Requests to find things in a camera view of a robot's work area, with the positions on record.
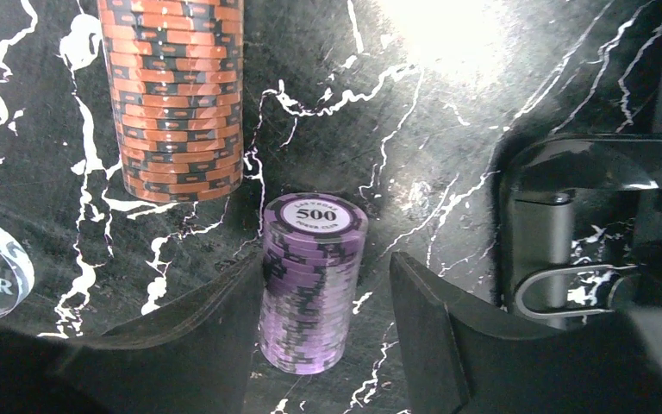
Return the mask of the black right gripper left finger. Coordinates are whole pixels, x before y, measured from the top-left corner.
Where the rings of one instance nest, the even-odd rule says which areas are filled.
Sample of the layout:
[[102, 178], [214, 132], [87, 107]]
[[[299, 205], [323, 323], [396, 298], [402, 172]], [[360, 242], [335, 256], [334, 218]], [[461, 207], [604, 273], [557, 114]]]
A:
[[0, 325], [0, 413], [239, 413], [263, 289], [250, 254], [100, 336], [50, 340]]

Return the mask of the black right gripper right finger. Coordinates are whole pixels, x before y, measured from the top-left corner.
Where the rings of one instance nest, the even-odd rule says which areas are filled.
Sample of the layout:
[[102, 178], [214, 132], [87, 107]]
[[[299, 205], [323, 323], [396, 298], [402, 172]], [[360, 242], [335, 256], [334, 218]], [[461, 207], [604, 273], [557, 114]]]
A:
[[500, 310], [404, 252], [389, 276], [414, 413], [662, 413], [662, 308], [565, 331]]

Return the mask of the black poker set case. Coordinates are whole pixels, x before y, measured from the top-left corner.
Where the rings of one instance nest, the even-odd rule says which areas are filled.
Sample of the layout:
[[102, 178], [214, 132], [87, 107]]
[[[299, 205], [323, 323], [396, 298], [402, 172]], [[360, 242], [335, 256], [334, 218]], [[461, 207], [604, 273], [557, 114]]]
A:
[[497, 303], [559, 329], [662, 302], [662, 1], [535, 1], [498, 152]]

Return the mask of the purple poker chip stack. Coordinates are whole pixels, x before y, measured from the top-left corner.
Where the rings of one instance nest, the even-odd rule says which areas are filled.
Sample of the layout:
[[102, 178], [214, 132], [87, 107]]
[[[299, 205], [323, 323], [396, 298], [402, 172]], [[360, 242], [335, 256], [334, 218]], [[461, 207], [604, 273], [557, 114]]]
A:
[[259, 349], [284, 372], [324, 372], [345, 351], [368, 218], [343, 198], [301, 192], [272, 200], [263, 225]]

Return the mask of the orange grey poker chip stack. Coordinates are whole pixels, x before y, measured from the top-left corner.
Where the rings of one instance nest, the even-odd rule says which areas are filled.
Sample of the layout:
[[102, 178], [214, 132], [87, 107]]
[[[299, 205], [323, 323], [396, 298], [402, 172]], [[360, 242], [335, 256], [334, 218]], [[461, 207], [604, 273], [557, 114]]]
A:
[[126, 190], [156, 203], [232, 193], [243, 178], [243, 2], [97, 9]]

